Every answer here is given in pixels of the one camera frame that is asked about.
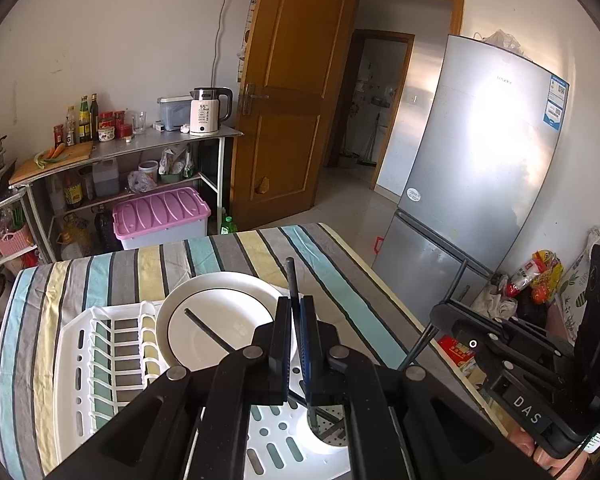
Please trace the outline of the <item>person right hand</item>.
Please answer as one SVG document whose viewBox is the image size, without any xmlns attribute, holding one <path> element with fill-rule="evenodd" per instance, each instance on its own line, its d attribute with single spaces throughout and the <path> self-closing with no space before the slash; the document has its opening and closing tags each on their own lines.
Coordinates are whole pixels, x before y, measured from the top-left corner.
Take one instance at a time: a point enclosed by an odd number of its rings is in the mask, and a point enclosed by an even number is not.
<svg viewBox="0 0 600 480">
<path fill-rule="evenodd" d="M 530 434 L 519 426 L 515 427 L 508 434 L 507 439 L 553 478 L 577 479 L 582 474 L 582 471 L 585 470 L 586 464 L 590 461 L 590 456 L 585 452 L 579 455 L 573 452 L 568 457 L 558 460 L 550 456 L 542 448 L 539 448 Z"/>
</svg>

